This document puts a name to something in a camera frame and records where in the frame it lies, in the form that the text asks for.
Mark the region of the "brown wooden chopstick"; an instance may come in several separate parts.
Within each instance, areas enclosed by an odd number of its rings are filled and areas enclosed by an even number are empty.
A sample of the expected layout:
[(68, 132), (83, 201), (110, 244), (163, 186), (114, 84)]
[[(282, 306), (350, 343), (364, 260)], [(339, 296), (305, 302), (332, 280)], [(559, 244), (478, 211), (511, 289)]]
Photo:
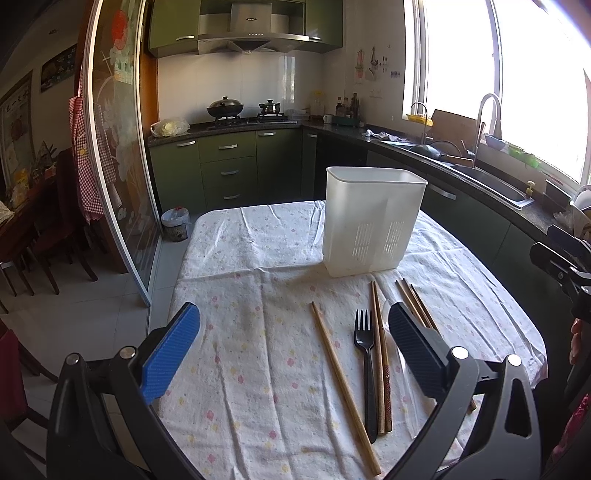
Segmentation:
[(397, 280), (396, 281), (396, 286), (397, 286), (399, 292), (401, 293), (405, 304), (409, 307), (409, 309), (411, 310), (411, 312), (413, 313), (413, 315), (415, 316), (415, 318), (418, 319), (418, 321), (420, 322), (421, 325), (423, 325), (425, 328), (427, 328), (423, 324), (423, 322), (420, 319), (420, 317), (418, 316), (417, 311), (415, 310), (413, 304), (410, 302), (410, 298), (408, 297), (408, 294), (406, 292), (406, 289), (403, 287), (402, 280)]
[(418, 309), (421, 312), (422, 318), (425, 323), (433, 330), (439, 331), (437, 325), (435, 324), (430, 312), (428, 311), (427, 307), (425, 306), (423, 300), (420, 298), (419, 294), (415, 290), (413, 285), (410, 285), (410, 290), (413, 295), (414, 301), (418, 305)]
[(425, 309), (423, 308), (422, 304), (420, 303), (419, 298), (416, 295), (416, 292), (413, 290), (412, 286), (407, 282), (407, 280), (405, 278), (402, 279), (402, 284), (403, 284), (403, 287), (406, 289), (408, 297), (410, 298), (410, 302), (413, 304), (413, 306), (414, 306), (415, 310), (417, 311), (417, 314), (420, 317), (420, 319), (422, 320), (423, 324), (427, 328), (432, 328), (433, 325), (432, 325)]

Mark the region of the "light bamboo chopstick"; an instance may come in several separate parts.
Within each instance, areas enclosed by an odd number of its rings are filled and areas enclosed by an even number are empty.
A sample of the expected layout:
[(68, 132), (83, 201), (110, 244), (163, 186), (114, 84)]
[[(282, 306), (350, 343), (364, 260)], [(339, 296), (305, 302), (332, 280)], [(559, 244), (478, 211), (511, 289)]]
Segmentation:
[(331, 336), (329, 336), (329, 330), (327, 327), (325, 327), (321, 312), (318, 310), (315, 302), (311, 302), (311, 311), (314, 315), (315, 323), (317, 324), (318, 329), (320, 329), (322, 344), (324, 344), (325, 353), (327, 353), (329, 364), (331, 364), (332, 371), (334, 372), (335, 382), (339, 386), (342, 402), (346, 406), (346, 411), (348, 411), (349, 419), (353, 425), (353, 432), (355, 432), (356, 438), (359, 440), (360, 454), (362, 455), (363, 460), (365, 460), (365, 464), (369, 469), (370, 474), (372, 474), (373, 477), (377, 477), (382, 473), (382, 469), (373, 447), (370, 446), (369, 436), (365, 430), (365, 426), (363, 426), (361, 415), (356, 409), (356, 403), (353, 399), (351, 388), (349, 388), (346, 374), (344, 370), (342, 370), (341, 363), (339, 363), (338, 354), (335, 352), (334, 345), (331, 341)]

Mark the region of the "red-tipped wooden chopstick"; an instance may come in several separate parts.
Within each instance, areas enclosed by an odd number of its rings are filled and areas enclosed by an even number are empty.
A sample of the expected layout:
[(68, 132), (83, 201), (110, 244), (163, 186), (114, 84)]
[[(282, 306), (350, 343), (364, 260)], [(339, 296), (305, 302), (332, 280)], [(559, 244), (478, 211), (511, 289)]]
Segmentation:
[(392, 413), (392, 400), (391, 400), (391, 378), (390, 378), (390, 363), (388, 345), (386, 340), (386, 331), (384, 328), (384, 321), (382, 315), (382, 309), (380, 305), (380, 298), (378, 293), (378, 284), (376, 281), (372, 282), (373, 297), (374, 297), (374, 308), (375, 315), (378, 324), (379, 332), (379, 350), (380, 350), (380, 361), (381, 361), (381, 372), (382, 372), (382, 400), (383, 400), (383, 417), (384, 427), (382, 433), (386, 434), (393, 430), (393, 413)]

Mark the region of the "white rag on counter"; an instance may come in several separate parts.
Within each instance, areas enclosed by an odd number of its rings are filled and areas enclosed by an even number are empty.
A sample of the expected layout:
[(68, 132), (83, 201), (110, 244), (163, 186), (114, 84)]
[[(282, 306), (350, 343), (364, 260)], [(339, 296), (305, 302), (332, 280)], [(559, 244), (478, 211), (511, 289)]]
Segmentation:
[(381, 131), (381, 132), (374, 132), (370, 129), (367, 129), (365, 132), (363, 132), (363, 135), (366, 138), (372, 138), (372, 139), (377, 139), (380, 141), (384, 141), (384, 142), (394, 142), (394, 143), (408, 143), (409, 139), (406, 137), (401, 137), (398, 135), (394, 135), (385, 131)]

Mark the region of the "wooden cutting board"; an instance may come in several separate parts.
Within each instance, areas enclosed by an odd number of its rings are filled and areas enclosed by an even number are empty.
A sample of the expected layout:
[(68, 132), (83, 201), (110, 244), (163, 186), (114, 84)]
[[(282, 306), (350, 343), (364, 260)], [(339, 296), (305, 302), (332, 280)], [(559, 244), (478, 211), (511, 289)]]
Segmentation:
[(432, 115), (433, 126), (428, 132), (432, 144), (453, 144), (461, 154), (474, 154), (476, 144), (476, 130), (482, 127), (474, 118), (460, 114), (435, 109)]

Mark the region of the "condiment bottles rack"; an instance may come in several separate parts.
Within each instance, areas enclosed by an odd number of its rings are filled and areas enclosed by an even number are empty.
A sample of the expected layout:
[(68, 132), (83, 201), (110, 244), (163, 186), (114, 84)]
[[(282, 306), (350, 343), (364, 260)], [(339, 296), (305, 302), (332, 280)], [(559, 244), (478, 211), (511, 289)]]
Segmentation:
[(335, 105), (335, 115), (332, 117), (332, 124), (353, 128), (361, 128), (363, 126), (361, 102), (356, 92), (353, 92), (351, 98), (338, 98), (337, 104)]

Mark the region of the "clear plastic spoon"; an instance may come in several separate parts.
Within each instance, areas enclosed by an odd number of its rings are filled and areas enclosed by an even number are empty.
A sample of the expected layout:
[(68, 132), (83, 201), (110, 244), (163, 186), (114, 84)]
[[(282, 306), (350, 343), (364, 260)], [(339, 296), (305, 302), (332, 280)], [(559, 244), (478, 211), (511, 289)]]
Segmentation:
[(384, 331), (386, 332), (387, 343), (389, 346), (389, 359), (391, 360), (391, 366), (394, 368), (396, 373), (406, 374), (408, 367), (406, 359), (398, 343), (396, 330), (393, 330), (390, 327), (390, 311), (392, 307), (394, 307), (394, 310), (402, 315), (402, 319), (405, 321), (405, 326), (408, 326), (409, 324), (411, 312), (404, 302), (402, 302), (400, 299), (392, 297), (386, 297), (386, 299), (382, 301), (382, 305), (380, 307), (380, 312), (382, 314), (382, 325)]

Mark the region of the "black plastic fork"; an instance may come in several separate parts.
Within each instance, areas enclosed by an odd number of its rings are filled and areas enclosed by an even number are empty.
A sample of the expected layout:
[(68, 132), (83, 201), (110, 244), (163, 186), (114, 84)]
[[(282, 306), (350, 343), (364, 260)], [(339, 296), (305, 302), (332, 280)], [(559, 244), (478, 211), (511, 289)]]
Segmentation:
[(378, 437), (377, 392), (372, 350), (375, 347), (376, 336), (369, 310), (356, 311), (353, 341), (363, 353), (363, 418), (370, 443)]

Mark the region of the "white plastic utensil holder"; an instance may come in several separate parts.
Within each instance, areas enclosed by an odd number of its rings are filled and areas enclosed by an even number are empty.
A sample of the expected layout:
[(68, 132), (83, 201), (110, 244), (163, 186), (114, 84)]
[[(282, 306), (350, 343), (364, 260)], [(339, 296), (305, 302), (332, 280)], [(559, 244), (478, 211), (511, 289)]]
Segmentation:
[(428, 181), (404, 169), (327, 169), (322, 255), (332, 277), (398, 267)]

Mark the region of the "dark-tipped wooden chopstick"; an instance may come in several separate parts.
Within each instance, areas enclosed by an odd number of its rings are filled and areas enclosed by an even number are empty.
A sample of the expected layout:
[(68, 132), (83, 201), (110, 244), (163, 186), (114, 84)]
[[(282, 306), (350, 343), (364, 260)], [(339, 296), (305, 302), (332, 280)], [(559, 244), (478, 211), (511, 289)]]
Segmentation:
[(370, 299), (372, 299), (372, 321), (375, 335), (375, 358), (376, 358), (376, 386), (377, 386), (377, 416), (378, 416), (378, 435), (383, 436), (385, 430), (385, 401), (384, 401), (384, 379), (382, 367), (382, 348), (380, 326), (378, 318), (378, 297), (376, 281), (370, 283)]

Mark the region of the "steel range hood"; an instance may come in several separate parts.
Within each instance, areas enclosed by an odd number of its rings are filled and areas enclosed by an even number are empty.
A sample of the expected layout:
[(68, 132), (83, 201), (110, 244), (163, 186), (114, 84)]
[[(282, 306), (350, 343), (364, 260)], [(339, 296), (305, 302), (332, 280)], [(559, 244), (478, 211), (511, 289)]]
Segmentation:
[(307, 44), (305, 4), (293, 1), (204, 1), (198, 53), (286, 53)]

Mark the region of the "glass sliding door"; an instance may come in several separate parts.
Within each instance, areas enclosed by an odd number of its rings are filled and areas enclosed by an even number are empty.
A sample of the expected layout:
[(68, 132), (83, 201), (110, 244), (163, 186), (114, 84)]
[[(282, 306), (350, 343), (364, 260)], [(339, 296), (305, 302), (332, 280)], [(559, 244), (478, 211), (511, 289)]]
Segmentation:
[(81, 69), (89, 159), (114, 245), (141, 301), (151, 283), (161, 228), (151, 186), (140, 105), (147, 3), (91, 3)]

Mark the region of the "white plastic bag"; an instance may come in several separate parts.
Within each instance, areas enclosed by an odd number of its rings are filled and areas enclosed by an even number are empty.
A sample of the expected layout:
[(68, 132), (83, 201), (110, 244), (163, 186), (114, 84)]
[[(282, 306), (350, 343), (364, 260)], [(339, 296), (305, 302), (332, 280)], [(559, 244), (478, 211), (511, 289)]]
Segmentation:
[(183, 118), (170, 118), (150, 125), (150, 132), (155, 138), (170, 138), (188, 132), (190, 125)]

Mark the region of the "black wok with lid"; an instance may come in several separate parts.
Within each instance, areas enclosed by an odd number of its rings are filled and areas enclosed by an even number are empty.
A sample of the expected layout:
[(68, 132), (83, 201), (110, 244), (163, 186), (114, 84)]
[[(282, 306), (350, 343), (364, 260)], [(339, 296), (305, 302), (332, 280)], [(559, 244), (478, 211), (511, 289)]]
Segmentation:
[(242, 113), (243, 104), (239, 100), (229, 99), (223, 96), (221, 100), (216, 100), (206, 108), (206, 111), (215, 120), (228, 117), (238, 117)]

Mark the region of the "black pan in sink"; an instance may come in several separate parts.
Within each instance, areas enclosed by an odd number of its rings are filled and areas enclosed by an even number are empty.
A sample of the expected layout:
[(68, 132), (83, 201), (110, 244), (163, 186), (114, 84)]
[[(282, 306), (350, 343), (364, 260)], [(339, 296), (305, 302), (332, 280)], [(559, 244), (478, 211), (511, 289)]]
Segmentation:
[(466, 167), (474, 167), (475, 162), (470, 158), (455, 156), (447, 153), (443, 153), (432, 145), (418, 144), (410, 148), (411, 152), (423, 155), (432, 160), (438, 160), (454, 165), (462, 165)]

